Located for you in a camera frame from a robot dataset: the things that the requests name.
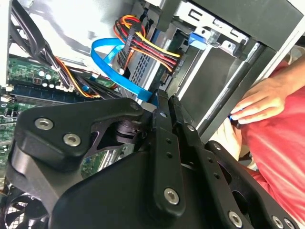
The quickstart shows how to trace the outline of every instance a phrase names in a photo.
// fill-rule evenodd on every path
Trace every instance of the finger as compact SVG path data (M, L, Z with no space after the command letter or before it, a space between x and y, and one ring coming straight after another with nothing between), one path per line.
M242 101L240 101L235 108L231 111L232 114L264 99L267 97L267 93L265 92L257 92L248 97L245 97Z
M258 122L262 121L264 119L273 117L278 115L283 111L284 108L281 107L269 107L263 111L260 111L256 114L241 118L238 120L239 124L248 124L248 123L253 123L253 122Z
M239 120L243 117L247 117L250 115L254 115L258 112L261 112L269 107L276 107L278 106L278 102L274 98L266 97L256 103L253 103L247 106L245 109L238 111L231 115L233 120Z
M235 132L233 130L233 126L228 118L226 118L224 121L224 135L225 135L225 139L228 143L230 143L236 139Z

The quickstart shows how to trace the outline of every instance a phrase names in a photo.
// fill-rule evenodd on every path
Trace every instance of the orange wire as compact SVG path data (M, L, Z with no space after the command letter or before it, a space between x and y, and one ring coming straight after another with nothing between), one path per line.
M79 87L78 83L74 80L74 78L72 77L69 69L66 67L66 65L60 60L58 59L57 57L55 57L55 59L58 61L58 63L64 68L64 70L67 72L69 78L72 80L74 86L78 89L78 91L84 96L84 97L87 97L87 98L93 98L93 97L97 97L99 95L89 95L87 94L86 92L83 92L82 89Z
M125 43L124 40L122 39L122 37L121 37L121 36L118 34L118 32L116 31L115 26L113 26L113 30L114 30L115 35L116 35L123 43ZM144 54L144 55L147 55L147 56L149 56L150 58L153 58L154 60L160 62L164 67L166 67L170 72L172 72L172 69L170 68L170 66L168 66L166 63L162 62L161 60L158 60L157 58L155 58L154 56L150 55L149 53L144 52L144 51L142 51L142 50L140 50L140 49L137 49L137 48L135 48L135 47L132 47L132 49L135 50L135 51L137 51L137 52L140 52L140 53L142 53L142 54Z
M172 72L172 69L170 68L170 66L168 66L166 63L162 62L161 60L158 60L157 58L155 58L154 56L150 55L147 52L142 51L141 49L137 49L135 47L132 47L133 50L136 50L137 52L140 52L144 55L149 56L150 58L153 58L154 60L158 61L160 64L162 64L165 68L167 68L170 72Z

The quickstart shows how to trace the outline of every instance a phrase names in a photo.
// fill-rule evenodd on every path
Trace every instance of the screw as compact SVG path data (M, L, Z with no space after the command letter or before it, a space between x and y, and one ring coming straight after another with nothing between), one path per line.
M40 130L51 130L54 126L53 122L47 118L36 119L34 124Z
M213 143L216 149L221 150L220 146L217 143Z
M177 205L179 203L178 193L170 187L164 190L164 197L170 204Z
M78 146L81 143L81 138L78 137L75 134L66 134L63 137L63 141L64 141L65 144L67 144L69 146L72 146L72 147L75 147L75 146Z
M195 131L195 128L192 125L187 125L187 128L189 128L190 131Z
M276 226L280 229L284 228L283 223L280 221L280 219L276 216L272 216L273 222L276 224Z
M130 106L131 106L133 109L135 109L135 110L138 110L138 109L139 109L139 107L137 106L136 103L131 103Z
M162 112L160 112L160 115L161 115L162 117L164 117L164 118L167 118L167 114L166 114L166 113L164 113L163 111L162 111Z
M289 219L284 218L284 221L290 229L295 229L294 225L289 221Z
M242 219L233 211L229 211L228 213L230 221L236 226L237 228L242 228L243 227L243 222Z

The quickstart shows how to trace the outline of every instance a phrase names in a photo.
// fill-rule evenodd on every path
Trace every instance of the metal panel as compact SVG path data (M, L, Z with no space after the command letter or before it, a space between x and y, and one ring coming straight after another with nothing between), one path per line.
M1 17L1 36L0 36L0 85L6 85L7 62L9 57L9 30L10 30L10 6L11 0L1 1L0 17Z
M117 18L130 14L136 0L22 0L55 55L76 62L90 60L93 40L116 37ZM108 53L111 47L98 50Z
M193 2L276 51L303 17L287 0Z

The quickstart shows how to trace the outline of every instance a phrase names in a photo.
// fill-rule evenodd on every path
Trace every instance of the capacitor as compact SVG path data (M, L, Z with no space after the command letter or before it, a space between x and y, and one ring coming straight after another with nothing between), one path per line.
M47 80L52 79L52 76L51 76L51 74L50 74L50 73L46 73L46 79L47 79Z
M49 81L47 79L42 80L41 85L43 87L47 87L49 85Z
M44 77L44 75L45 75L44 69L43 68L39 69L37 74L41 77Z
M61 89L61 83L60 81L57 81L55 84L55 89L60 90Z
M50 88L54 88L55 87L55 81L54 80L50 80L49 81L49 87Z

